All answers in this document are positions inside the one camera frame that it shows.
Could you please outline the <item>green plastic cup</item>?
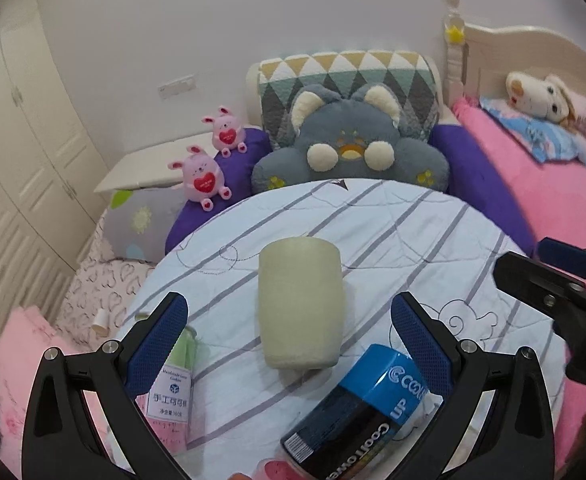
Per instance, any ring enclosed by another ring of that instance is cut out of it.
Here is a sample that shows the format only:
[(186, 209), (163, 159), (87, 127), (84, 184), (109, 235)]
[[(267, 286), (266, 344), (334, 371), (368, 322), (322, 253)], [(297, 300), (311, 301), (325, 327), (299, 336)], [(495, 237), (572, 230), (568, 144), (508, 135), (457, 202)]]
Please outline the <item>green plastic cup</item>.
[(333, 367), (339, 361), (345, 316), (339, 248), (321, 238), (299, 236), (261, 250), (257, 318), (269, 367)]

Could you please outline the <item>pink blanket on bed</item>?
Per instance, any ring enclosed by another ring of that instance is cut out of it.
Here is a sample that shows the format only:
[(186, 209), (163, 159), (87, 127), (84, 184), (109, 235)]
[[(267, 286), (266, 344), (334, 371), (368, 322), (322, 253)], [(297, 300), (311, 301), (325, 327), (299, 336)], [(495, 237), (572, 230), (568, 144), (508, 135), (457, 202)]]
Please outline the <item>pink blanket on bed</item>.
[(586, 248), (586, 167), (535, 162), (478, 104), (461, 98), (453, 113), (519, 203), (535, 240), (552, 237)]

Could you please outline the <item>pink folded quilt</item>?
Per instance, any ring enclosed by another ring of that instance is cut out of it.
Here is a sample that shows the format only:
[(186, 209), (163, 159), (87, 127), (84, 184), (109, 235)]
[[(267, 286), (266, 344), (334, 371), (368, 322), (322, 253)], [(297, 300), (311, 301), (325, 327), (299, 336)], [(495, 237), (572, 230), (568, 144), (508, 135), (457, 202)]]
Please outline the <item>pink folded quilt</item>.
[(22, 475), (26, 412), (43, 352), (56, 347), (69, 356), (90, 352), (98, 342), (73, 341), (36, 306), (11, 312), (0, 335), (0, 460), (16, 477)]

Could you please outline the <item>small white tube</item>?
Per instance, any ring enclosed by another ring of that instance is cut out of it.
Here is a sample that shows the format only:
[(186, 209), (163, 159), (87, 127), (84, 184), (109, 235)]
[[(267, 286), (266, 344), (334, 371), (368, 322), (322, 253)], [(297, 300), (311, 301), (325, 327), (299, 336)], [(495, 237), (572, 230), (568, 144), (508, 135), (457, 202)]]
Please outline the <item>small white tube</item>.
[(99, 309), (91, 324), (91, 329), (96, 336), (106, 338), (110, 335), (110, 312), (106, 309)]

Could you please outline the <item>heart pattern sheet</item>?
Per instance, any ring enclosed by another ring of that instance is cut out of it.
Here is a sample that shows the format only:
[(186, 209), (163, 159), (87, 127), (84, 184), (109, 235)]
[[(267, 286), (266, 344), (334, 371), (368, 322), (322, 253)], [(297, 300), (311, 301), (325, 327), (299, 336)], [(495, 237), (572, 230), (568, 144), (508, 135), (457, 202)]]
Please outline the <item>heart pattern sheet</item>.
[[(136, 293), (154, 266), (134, 260), (105, 261), (101, 255), (105, 212), (90, 238), (86, 258), (70, 282), (55, 319), (55, 329), (82, 350), (95, 350), (124, 324)], [(110, 312), (110, 335), (96, 336), (91, 329), (99, 309)]]

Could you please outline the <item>blue cool towel can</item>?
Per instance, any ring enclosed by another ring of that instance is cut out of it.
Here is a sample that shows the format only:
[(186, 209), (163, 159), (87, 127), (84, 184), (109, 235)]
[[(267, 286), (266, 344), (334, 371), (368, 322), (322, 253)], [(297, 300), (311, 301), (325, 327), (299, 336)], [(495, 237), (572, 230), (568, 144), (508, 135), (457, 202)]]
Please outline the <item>blue cool towel can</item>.
[(371, 344), (339, 383), (289, 432), (281, 448), (310, 479), (351, 479), (395, 438), (404, 438), (435, 412), (415, 361)]

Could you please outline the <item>white dog plush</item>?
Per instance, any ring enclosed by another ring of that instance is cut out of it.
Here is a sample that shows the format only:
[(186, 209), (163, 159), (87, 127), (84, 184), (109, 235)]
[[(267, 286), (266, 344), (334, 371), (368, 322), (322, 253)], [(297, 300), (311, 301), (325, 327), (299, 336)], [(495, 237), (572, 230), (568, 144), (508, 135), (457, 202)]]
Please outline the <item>white dog plush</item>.
[(506, 77), (506, 90), (510, 104), (528, 116), (545, 119), (568, 130), (575, 129), (578, 113), (572, 91), (558, 76), (545, 79), (521, 72), (511, 72)]

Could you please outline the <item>cream bed headboard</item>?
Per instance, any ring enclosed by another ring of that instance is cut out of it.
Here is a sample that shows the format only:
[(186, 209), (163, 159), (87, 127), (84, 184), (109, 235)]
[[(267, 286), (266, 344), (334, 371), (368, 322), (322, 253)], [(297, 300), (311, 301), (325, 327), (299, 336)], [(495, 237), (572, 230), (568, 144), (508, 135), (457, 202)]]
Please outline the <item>cream bed headboard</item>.
[[(555, 74), (570, 89), (586, 96), (586, 52), (566, 36), (535, 26), (476, 25), (462, 17), (460, 0), (443, 1), (442, 91), (447, 106), (463, 96), (503, 98), (510, 72), (538, 78)], [(464, 27), (464, 44), (447, 42), (444, 29), (448, 25)]]

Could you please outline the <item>triangle pattern pillow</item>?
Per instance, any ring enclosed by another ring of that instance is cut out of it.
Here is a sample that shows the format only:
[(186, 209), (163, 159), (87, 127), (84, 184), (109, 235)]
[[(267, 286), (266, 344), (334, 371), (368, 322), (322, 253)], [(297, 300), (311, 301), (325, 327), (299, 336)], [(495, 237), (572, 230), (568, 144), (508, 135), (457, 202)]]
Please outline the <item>triangle pattern pillow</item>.
[(347, 50), (293, 54), (254, 66), (251, 122), (261, 125), (274, 148), (284, 144), (295, 96), (320, 84), (349, 99), (367, 84), (385, 84), (399, 102), (402, 136), (427, 141), (440, 116), (441, 83), (430, 61), (415, 51)]

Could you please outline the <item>grey cat plush cushion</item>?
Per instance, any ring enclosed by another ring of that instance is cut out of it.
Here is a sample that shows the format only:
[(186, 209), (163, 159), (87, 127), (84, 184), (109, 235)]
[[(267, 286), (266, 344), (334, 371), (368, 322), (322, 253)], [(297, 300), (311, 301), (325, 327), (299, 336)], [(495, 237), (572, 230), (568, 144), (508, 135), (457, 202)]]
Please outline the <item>grey cat plush cushion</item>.
[(423, 141), (403, 136), (400, 116), (399, 101), (385, 84), (366, 84), (348, 99), (309, 84), (293, 100), (284, 144), (254, 166), (253, 192), (344, 178), (446, 191), (446, 157)]

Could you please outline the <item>yellow star sticker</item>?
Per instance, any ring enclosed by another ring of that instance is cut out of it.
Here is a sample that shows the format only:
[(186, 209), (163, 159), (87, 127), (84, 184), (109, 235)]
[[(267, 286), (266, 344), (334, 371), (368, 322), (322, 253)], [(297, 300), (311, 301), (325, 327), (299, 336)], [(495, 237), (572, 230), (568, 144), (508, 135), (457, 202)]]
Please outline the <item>yellow star sticker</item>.
[(448, 25), (444, 29), (446, 40), (449, 44), (464, 44), (464, 27)]

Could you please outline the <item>cream wardrobe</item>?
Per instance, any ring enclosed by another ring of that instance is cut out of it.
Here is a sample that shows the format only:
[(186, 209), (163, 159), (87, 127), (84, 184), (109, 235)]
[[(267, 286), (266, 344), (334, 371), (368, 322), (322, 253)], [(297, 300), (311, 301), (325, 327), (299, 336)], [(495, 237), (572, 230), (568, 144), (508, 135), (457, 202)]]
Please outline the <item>cream wardrobe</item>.
[(37, 0), (0, 0), (0, 334), (54, 320), (104, 208), (107, 173), (56, 67)]

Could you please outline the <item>pink bunny plush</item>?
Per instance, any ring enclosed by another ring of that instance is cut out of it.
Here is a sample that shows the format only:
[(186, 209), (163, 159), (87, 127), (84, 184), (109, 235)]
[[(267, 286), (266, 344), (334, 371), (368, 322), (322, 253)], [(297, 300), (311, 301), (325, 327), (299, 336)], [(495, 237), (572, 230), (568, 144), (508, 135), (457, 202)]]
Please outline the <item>pink bunny plush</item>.
[(232, 191), (226, 185), (225, 175), (218, 162), (201, 146), (190, 145), (187, 151), (189, 155), (186, 158), (167, 165), (169, 170), (182, 172), (183, 192), (187, 201), (199, 204), (204, 211), (211, 211), (214, 208), (214, 196), (230, 200)]
[(244, 126), (227, 106), (218, 107), (217, 116), (204, 116), (202, 122), (211, 127), (213, 147), (223, 158), (230, 157), (233, 151), (247, 152)]

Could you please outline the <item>pink bunny plush back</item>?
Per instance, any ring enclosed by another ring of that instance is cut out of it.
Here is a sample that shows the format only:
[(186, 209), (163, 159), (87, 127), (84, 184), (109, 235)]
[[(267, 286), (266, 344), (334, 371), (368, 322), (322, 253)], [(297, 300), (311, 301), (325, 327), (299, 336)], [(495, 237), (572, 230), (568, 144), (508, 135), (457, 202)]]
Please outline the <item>pink bunny plush back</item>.
[(218, 107), (217, 116), (204, 116), (202, 122), (211, 127), (213, 147), (223, 158), (230, 157), (233, 151), (247, 152), (244, 126), (227, 106)]

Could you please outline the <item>white wall socket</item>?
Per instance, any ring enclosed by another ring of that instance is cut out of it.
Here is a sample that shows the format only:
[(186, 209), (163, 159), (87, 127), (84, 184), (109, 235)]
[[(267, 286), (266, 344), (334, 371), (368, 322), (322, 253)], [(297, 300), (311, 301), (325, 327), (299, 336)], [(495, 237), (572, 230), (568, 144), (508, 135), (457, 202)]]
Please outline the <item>white wall socket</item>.
[(181, 79), (176, 79), (171, 82), (166, 82), (157, 88), (159, 97), (162, 100), (179, 96), (181, 93), (189, 92), (197, 88), (197, 76), (189, 75)]

